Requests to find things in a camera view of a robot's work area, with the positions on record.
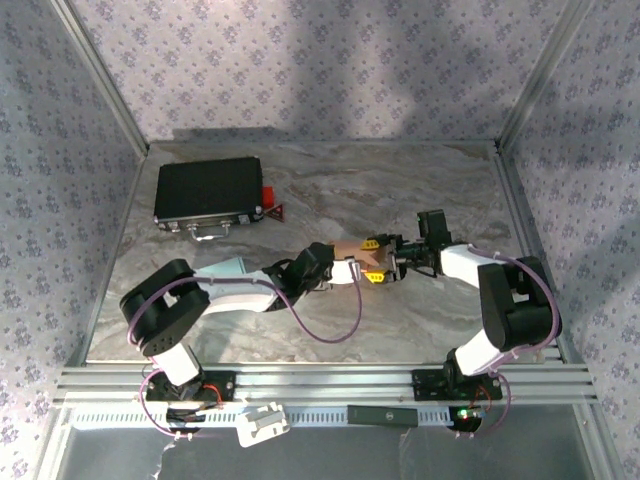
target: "white plastic clip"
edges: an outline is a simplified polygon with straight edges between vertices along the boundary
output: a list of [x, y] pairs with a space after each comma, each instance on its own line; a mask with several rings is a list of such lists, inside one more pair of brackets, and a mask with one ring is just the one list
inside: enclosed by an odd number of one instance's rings
[[238, 441], [247, 448], [287, 433], [291, 425], [287, 421], [282, 405], [270, 403], [257, 410], [243, 413], [236, 420]]

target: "glass panel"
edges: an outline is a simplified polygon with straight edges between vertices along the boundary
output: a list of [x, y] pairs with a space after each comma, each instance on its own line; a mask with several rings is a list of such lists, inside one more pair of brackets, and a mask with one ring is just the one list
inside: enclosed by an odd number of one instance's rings
[[243, 449], [233, 429], [207, 433], [174, 445], [152, 429], [74, 430], [58, 478], [593, 478], [570, 406], [514, 407], [499, 430], [473, 440], [430, 427], [297, 428]]

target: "red object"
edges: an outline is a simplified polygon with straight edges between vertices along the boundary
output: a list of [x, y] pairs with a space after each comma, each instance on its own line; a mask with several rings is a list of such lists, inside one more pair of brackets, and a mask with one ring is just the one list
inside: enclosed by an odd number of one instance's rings
[[284, 223], [284, 205], [280, 204], [277, 207], [270, 208], [264, 213], [267, 217], [275, 218], [279, 222]]
[[262, 208], [269, 210], [276, 204], [273, 187], [262, 187]]

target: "black mounting bracket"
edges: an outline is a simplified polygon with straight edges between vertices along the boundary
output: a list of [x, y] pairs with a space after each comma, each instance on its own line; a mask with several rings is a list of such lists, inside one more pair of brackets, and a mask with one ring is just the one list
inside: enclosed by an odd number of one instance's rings
[[441, 369], [420, 369], [411, 371], [413, 398], [416, 402], [429, 400], [468, 401], [487, 400], [482, 388], [491, 400], [502, 398], [500, 381], [487, 374], [468, 377], [462, 375], [455, 360], [455, 350], [447, 355]]
[[218, 402], [215, 390], [203, 388], [203, 385], [213, 385], [220, 392], [223, 402], [233, 401], [236, 390], [236, 372], [206, 372], [203, 371], [194, 380], [186, 385], [176, 387], [164, 372], [154, 376], [147, 387], [148, 402]]

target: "red wire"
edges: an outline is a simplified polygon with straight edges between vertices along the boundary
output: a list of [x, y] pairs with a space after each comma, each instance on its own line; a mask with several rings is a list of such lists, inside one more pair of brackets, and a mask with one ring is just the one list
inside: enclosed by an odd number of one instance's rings
[[216, 395], [218, 396], [217, 403], [222, 403], [222, 395], [220, 395], [220, 390], [218, 390], [218, 387], [216, 387], [215, 385], [211, 385], [210, 383], [205, 383], [202, 388], [206, 388], [207, 390], [213, 390], [214, 392], [216, 392]]

